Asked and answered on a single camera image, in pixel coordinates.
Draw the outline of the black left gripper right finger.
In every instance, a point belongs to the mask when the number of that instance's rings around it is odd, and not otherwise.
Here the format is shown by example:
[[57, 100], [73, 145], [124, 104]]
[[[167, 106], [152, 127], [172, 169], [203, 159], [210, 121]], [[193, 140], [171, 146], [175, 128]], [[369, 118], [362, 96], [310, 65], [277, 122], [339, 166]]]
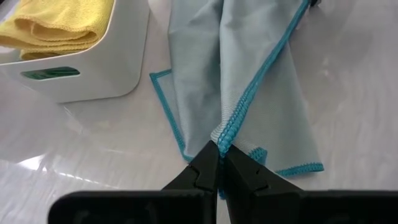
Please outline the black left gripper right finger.
[[397, 192], [303, 190], [231, 146], [224, 158], [231, 223], [397, 224]]

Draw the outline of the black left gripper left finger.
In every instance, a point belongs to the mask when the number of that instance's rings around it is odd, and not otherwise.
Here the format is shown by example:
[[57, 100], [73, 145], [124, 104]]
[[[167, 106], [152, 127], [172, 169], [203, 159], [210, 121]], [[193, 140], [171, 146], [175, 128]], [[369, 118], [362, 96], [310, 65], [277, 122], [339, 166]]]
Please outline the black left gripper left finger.
[[216, 223], [218, 166], [218, 149], [208, 142], [163, 189], [72, 192], [52, 204], [48, 223]]

